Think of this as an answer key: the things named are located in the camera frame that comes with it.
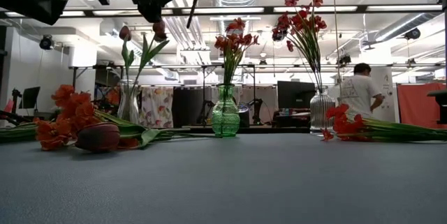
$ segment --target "blue-gray table surface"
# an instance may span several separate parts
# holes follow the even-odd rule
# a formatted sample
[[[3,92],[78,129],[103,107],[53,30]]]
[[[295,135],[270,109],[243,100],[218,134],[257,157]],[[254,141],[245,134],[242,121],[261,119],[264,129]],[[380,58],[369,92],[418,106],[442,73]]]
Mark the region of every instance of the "blue-gray table surface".
[[[240,135],[88,154],[0,145],[0,223],[447,223],[447,145]]]

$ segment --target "computer monitor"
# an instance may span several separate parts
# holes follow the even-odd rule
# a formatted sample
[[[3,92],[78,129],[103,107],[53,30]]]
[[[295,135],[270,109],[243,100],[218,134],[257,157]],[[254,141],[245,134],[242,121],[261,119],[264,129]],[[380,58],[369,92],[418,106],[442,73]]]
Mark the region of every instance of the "computer monitor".
[[[315,84],[306,82],[278,81],[279,108],[309,109],[315,96]]]
[[[40,87],[28,88],[23,91],[22,101],[20,101],[20,109],[34,109],[37,103]]]

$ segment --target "man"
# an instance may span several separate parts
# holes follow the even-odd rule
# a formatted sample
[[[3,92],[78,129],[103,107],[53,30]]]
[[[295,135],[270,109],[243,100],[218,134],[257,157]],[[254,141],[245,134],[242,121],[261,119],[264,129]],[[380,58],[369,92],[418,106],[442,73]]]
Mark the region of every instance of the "man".
[[[384,97],[373,84],[370,73],[371,67],[368,64],[357,64],[354,67],[354,76],[342,82],[341,103],[349,105],[347,114],[351,117],[361,114],[364,118],[372,118],[374,109],[383,102]]]

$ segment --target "white t-shirt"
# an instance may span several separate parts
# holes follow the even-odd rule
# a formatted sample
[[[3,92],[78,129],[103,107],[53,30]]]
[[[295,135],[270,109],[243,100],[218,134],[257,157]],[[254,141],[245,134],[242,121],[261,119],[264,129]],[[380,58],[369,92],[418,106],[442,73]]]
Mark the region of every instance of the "white t-shirt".
[[[361,114],[364,118],[372,118],[371,99],[381,94],[370,77],[354,75],[342,82],[341,103],[349,105],[346,112],[353,117]]]

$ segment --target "flower vase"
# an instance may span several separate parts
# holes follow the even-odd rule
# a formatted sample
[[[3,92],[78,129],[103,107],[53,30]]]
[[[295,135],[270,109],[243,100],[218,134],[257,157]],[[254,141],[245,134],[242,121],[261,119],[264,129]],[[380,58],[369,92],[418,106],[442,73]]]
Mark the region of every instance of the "flower vase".
[[[119,81],[119,90],[121,91],[121,100],[119,102],[118,117],[138,124],[138,81],[121,80]]]
[[[334,119],[328,119],[326,112],[335,107],[335,100],[328,95],[326,90],[317,90],[310,100],[310,131],[321,132],[321,129],[332,129]]]
[[[239,110],[233,101],[234,84],[220,84],[219,101],[212,110],[212,130],[219,137],[234,137],[239,130]]]

